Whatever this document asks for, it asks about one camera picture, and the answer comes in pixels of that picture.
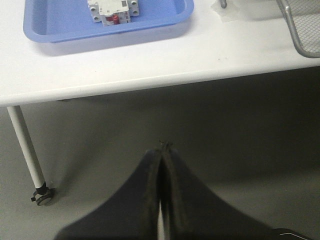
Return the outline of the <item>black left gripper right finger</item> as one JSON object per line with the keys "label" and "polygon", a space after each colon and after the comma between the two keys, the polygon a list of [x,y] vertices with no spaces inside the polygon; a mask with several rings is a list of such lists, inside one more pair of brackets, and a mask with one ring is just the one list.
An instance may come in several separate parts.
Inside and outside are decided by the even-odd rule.
{"label": "black left gripper right finger", "polygon": [[170,143],[161,150],[161,203],[171,240],[276,240],[278,233],[212,192]]}

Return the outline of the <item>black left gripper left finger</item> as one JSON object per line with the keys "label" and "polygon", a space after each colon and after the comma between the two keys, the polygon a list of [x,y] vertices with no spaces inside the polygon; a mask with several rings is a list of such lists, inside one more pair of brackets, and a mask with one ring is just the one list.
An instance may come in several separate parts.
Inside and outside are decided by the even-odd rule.
{"label": "black left gripper left finger", "polygon": [[160,150],[149,150],[127,181],[101,206],[64,227],[57,240],[156,240]]}

